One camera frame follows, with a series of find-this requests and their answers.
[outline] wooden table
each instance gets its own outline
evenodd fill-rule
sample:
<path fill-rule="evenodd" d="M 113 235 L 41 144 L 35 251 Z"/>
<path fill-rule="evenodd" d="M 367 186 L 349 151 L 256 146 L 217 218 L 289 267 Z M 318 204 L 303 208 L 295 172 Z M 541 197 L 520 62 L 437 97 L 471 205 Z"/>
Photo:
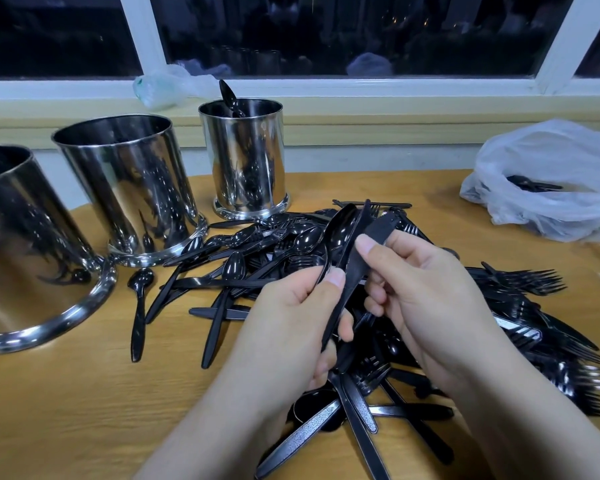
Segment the wooden table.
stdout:
<path fill-rule="evenodd" d="M 295 173 L 287 176 L 292 210 L 329 207 L 332 198 L 412 202 L 409 217 L 438 245 L 455 249 L 466 266 L 485 260 L 497 269 L 556 268 L 568 290 L 538 301 L 600 346 L 600 258 L 581 244 L 536 237 L 517 226 L 494 226 L 485 209 L 458 197 L 466 171 Z M 191 179 L 201 211 L 210 209 L 210 177 Z M 73 215 L 94 246 L 105 234 L 89 206 Z M 156 270 L 163 283 L 170 269 Z M 92 317 L 44 346 L 0 356 L 0 479 L 129 478 L 195 404 L 240 330 L 232 323 L 208 371 L 200 360 L 209 322 L 189 316 L 217 291 L 190 292 L 147 330 L 144 357 L 129 359 L 135 297 L 131 269 L 119 268 L 117 289 Z M 148 295 L 150 302 L 157 287 Z M 399 388 L 413 399 L 409 388 Z M 445 402 L 445 399 L 434 399 Z M 386 401 L 376 391 L 372 402 Z M 600 428 L 600 419 L 594 419 Z M 490 478 L 460 417 L 432 427 L 454 448 L 443 467 L 405 421 L 378 420 L 374 441 L 394 480 Z M 348 426 L 321 433 L 270 478 L 366 479 Z"/>

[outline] wall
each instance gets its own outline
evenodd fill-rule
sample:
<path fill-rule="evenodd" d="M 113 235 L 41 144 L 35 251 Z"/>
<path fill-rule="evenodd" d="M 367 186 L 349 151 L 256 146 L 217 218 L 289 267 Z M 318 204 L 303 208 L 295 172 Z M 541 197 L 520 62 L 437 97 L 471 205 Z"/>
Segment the wall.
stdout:
<path fill-rule="evenodd" d="M 472 168 L 478 144 L 396 146 L 291 146 L 285 149 L 288 173 L 299 171 L 429 170 Z M 64 157 L 55 150 L 35 152 L 42 169 L 68 209 L 88 202 Z M 182 151 L 187 175 L 209 175 L 204 148 Z"/>

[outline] empty metal container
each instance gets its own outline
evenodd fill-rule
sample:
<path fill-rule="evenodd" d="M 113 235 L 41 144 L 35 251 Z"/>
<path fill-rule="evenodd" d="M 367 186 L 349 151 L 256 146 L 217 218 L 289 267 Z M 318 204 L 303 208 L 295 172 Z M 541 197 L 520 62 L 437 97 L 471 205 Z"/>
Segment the empty metal container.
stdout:
<path fill-rule="evenodd" d="M 171 120 L 127 114 L 83 121 L 52 136 L 80 180 L 124 266 L 154 266 L 207 233 Z"/>
<path fill-rule="evenodd" d="M 211 160 L 216 200 L 224 219 L 266 218 L 289 206 L 283 162 L 282 104 L 238 99 L 247 118 L 234 118 L 222 101 L 198 108 Z"/>
<path fill-rule="evenodd" d="M 34 347 L 98 309 L 116 283 L 31 151 L 0 146 L 0 353 Z"/>

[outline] white window frame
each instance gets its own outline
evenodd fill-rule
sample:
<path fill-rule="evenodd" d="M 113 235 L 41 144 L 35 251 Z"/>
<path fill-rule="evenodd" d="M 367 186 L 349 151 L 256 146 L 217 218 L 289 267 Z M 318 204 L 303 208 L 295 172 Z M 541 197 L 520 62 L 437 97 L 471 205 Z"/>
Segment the white window frame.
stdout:
<path fill-rule="evenodd" d="M 120 0 L 142 70 L 166 64 L 150 0 Z M 235 79 L 242 97 L 600 96 L 600 79 L 575 77 L 600 31 L 600 0 L 574 0 L 536 77 L 517 79 Z M 0 80 L 1 100 L 134 98 L 130 80 Z"/>

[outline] forearm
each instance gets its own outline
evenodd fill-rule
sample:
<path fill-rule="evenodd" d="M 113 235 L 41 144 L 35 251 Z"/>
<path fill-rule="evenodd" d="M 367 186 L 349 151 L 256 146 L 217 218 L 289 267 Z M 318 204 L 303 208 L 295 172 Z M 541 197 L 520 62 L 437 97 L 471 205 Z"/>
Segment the forearm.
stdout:
<path fill-rule="evenodd" d="M 515 352 L 450 393 L 500 479 L 600 479 L 600 431 Z"/>
<path fill-rule="evenodd" d="M 252 479 L 284 418 L 262 411 L 239 374 L 222 371 L 136 474 L 136 480 Z"/>

